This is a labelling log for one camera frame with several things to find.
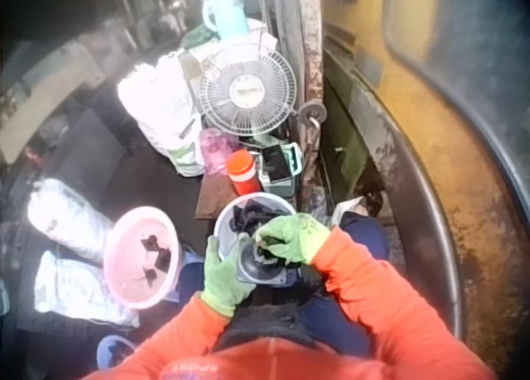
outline green work glove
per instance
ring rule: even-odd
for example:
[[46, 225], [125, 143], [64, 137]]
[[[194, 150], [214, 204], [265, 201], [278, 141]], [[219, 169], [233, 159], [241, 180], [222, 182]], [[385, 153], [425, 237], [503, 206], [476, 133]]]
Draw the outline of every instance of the green work glove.
[[274, 256], [309, 264], [330, 230], [309, 214], [297, 213], [272, 219], [256, 231], [256, 241]]
[[239, 242], [243, 238], [250, 237], [243, 233], [239, 235], [238, 246], [235, 246], [223, 261], [219, 257], [218, 238], [209, 237], [206, 248], [205, 289], [200, 293], [200, 299], [229, 318], [234, 316], [235, 307], [256, 288], [256, 285], [242, 283], [236, 278]]

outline fan grille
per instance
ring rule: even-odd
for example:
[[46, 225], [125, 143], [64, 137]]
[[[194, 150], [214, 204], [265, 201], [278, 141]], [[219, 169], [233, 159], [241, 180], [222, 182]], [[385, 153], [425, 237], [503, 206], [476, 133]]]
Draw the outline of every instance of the fan grille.
[[230, 46], [205, 62], [200, 102], [211, 122], [226, 132], [269, 132], [285, 121], [295, 99], [291, 66], [266, 46]]

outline dark pants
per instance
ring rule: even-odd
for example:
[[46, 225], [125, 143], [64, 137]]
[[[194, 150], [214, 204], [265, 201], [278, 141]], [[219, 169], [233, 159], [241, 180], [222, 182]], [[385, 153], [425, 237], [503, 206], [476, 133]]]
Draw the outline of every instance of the dark pants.
[[[376, 219], [346, 213], [340, 227], [357, 243], [365, 245], [378, 260], [388, 260], [388, 242]], [[179, 278], [181, 304], [186, 304], [205, 283], [204, 264], [182, 268]], [[344, 355], [368, 357], [371, 339], [364, 328], [350, 322], [332, 297], [312, 297], [300, 307], [302, 321], [311, 336]]]

